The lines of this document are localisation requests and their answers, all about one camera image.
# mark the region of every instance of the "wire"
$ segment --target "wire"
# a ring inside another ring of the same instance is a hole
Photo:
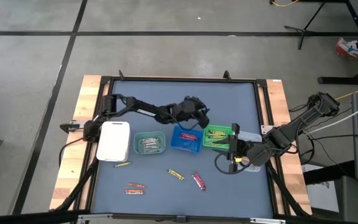
[[[74,141],[72,141],[72,142],[69,142],[69,143],[65,144],[65,145],[60,149],[60,152],[59,152],[59,167],[60,167],[60,164],[62,163],[62,154],[63,154],[63,151],[65,150],[65,148],[66,148],[67,146],[69,146],[69,145],[71,145],[71,144],[74,144],[74,143],[76,143],[76,142],[78,142],[78,141],[80,141],[80,140],[83,140],[83,139],[84,139],[84,138],[82,137],[82,138],[79,138],[79,139],[74,140]]]
[[[291,3],[288,3],[288,4],[285,4],[285,5],[280,5],[280,4],[277,4],[277,3],[275,3],[274,1],[270,1],[272,4],[274,4],[275,6],[278,6],[278,7],[287,7],[287,6],[290,6],[290,5],[292,5],[292,4],[294,4],[294,3],[296,3],[296,2],[298,2],[299,0],[296,0],[296,1],[293,1],[293,2],[291,2]]]
[[[336,122],[334,122],[334,123],[332,123],[332,124],[329,124],[329,125],[324,126],[324,127],[322,127],[322,128],[315,129],[314,131],[311,131],[311,132],[309,132],[309,133],[306,134],[306,135],[315,133],[315,132],[317,132],[317,131],[323,130],[323,129],[328,128],[328,127],[331,127],[331,126],[334,126],[335,124],[338,124],[338,123],[340,123],[340,122],[346,120],[347,118],[351,118],[351,117],[353,117],[353,116],[356,115],[356,114],[358,114],[358,111],[356,111],[356,112],[350,114],[349,116],[347,116],[347,117],[345,117],[345,118],[343,118],[343,119],[341,119],[341,120],[339,120],[339,121],[336,121]]]
[[[303,122],[299,123],[298,128],[296,129],[296,137],[295,137],[296,150],[295,150],[295,152],[287,151],[286,153],[289,153],[289,154],[297,154],[297,153],[299,153],[299,129],[301,128],[302,124],[303,124]]]
[[[326,153],[328,159],[331,160],[333,163],[335,163],[335,164],[338,166],[338,168],[340,168],[340,170],[341,170],[344,174],[348,175],[348,174],[346,173],[346,171],[345,171],[344,169],[342,169],[342,167],[341,167],[338,163],[336,163],[336,162],[329,156],[329,154],[328,154],[328,152],[326,151],[326,149],[324,148],[323,144],[322,144],[319,140],[315,140],[315,139],[314,139],[314,141],[318,142],[318,143],[321,145],[321,147],[323,148],[324,152]]]
[[[358,137],[358,134],[342,134],[342,135],[337,135],[337,136],[324,136],[324,137],[320,137],[320,138],[312,138],[312,140],[320,140],[320,139],[326,139],[326,138],[341,138],[341,137]]]
[[[340,96],[340,97],[338,97],[338,98],[335,98],[335,100],[341,100],[341,99],[343,99],[343,98],[346,98],[346,97],[348,97],[348,96],[351,96],[353,93],[358,93],[358,90],[357,90],[357,91],[354,91],[354,92],[352,92],[352,93],[348,93],[348,94],[346,94],[346,95]]]
[[[308,105],[298,105],[292,109],[289,109],[288,111],[289,112],[296,112],[296,111],[299,111],[299,110],[302,110],[303,108],[307,107]]]
[[[318,123],[318,124],[315,124],[315,125],[313,125],[313,126],[310,126],[310,127],[309,127],[308,129],[306,129],[306,130],[309,130],[309,129],[313,128],[313,127],[319,126],[320,124],[323,124],[323,123],[329,121],[330,119],[334,119],[334,118],[336,118],[337,116],[339,116],[339,115],[341,115],[341,114],[343,114],[343,113],[348,112],[350,109],[352,109],[352,107],[348,108],[348,109],[345,110],[345,111],[340,112],[339,114],[333,116],[332,118],[328,118],[328,119],[325,120],[325,121],[322,121],[322,122],[320,122],[320,123]]]
[[[307,136],[309,141],[310,141],[310,144],[311,144],[311,149],[307,150],[306,152],[302,153],[299,155],[299,158],[301,159],[304,155],[308,154],[308,153],[311,153],[310,154],[310,157],[307,161],[305,162],[301,162],[301,165],[305,165],[305,164],[308,164],[313,158],[314,158],[314,154],[316,153],[316,150],[315,150],[315,147],[314,147],[314,142],[312,140],[312,136]]]
[[[276,149],[276,148],[270,148],[270,149],[266,149],[267,151],[279,151],[279,152],[282,152],[281,149]],[[256,156],[253,160],[249,161],[247,165],[244,165],[243,163],[240,162],[240,165],[242,166],[241,169],[235,171],[235,172],[226,172],[226,171],[223,171],[221,168],[219,168],[218,166],[218,159],[219,157],[221,157],[221,155],[225,155],[225,154],[230,154],[230,152],[220,152],[216,157],[215,157],[215,160],[214,160],[214,164],[215,164],[215,167],[216,169],[221,172],[222,174],[229,174],[229,175],[233,175],[233,174],[238,174],[240,172],[242,172],[243,170],[245,170],[246,168],[248,168],[249,166],[252,165],[253,162],[255,162],[256,159],[258,159],[261,155],[263,155],[263,153],[261,152],[258,156]]]

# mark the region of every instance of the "teal basket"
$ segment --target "teal basket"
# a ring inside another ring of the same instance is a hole
[[[158,147],[158,149],[148,149],[142,144],[142,139],[157,138],[158,143],[152,145]],[[157,154],[165,150],[165,135],[161,131],[137,133],[134,137],[134,150],[138,154]]]

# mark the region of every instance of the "metal bracket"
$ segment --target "metal bracket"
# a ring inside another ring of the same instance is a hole
[[[187,222],[186,216],[183,215],[177,216],[177,223],[186,223],[186,222]]]
[[[285,220],[274,220],[268,218],[251,218],[250,222],[260,224],[285,224]]]
[[[271,129],[276,127],[277,126],[273,126],[273,125],[261,125],[260,130],[262,131],[262,134],[267,134]]]
[[[118,74],[119,74],[119,78],[121,80],[124,80],[124,74],[122,74],[122,71],[121,70],[118,70]]]
[[[104,85],[104,84],[110,82],[110,80],[111,80],[111,77],[109,77],[109,76],[102,76],[102,78],[101,78],[101,80],[100,80],[100,84]]]
[[[75,131],[77,129],[80,129],[80,128],[83,129],[85,123],[86,123],[86,121],[71,120],[67,124],[61,124],[60,129],[62,129],[64,132],[66,132],[68,134],[69,132]]]
[[[267,88],[267,82],[264,79],[256,79],[256,83],[258,83],[258,85],[262,88]]]
[[[223,78],[225,78],[227,81],[231,81],[230,73],[229,71],[224,71]]]
[[[77,224],[84,224],[85,221],[90,221],[95,219],[109,219],[112,218],[112,215],[113,215],[112,213],[79,215],[77,219]]]

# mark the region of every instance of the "white container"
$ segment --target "white container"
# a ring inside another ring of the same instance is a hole
[[[131,129],[128,122],[107,121],[101,126],[96,158],[100,161],[125,162],[128,159]]]

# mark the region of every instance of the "gray floor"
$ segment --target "gray floor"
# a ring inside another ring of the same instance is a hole
[[[358,13],[358,0],[352,1]],[[0,30],[72,30],[81,1],[0,0]],[[303,27],[318,4],[273,7],[253,0],[89,1],[80,30],[285,31]],[[356,31],[345,5],[328,4],[310,29]],[[77,37],[24,212],[48,209],[67,135],[59,124],[74,112],[83,75],[156,75],[282,79],[289,107],[317,91],[341,96],[358,86],[319,85],[323,75],[351,77],[358,58],[338,57],[336,38],[288,37]],[[47,105],[68,37],[0,37],[0,215],[6,214]],[[347,109],[350,99],[342,101]],[[351,133],[351,121],[316,136]],[[322,140],[336,162],[353,158],[352,140]],[[309,148],[302,139],[301,150]],[[332,164],[320,146],[314,161]]]

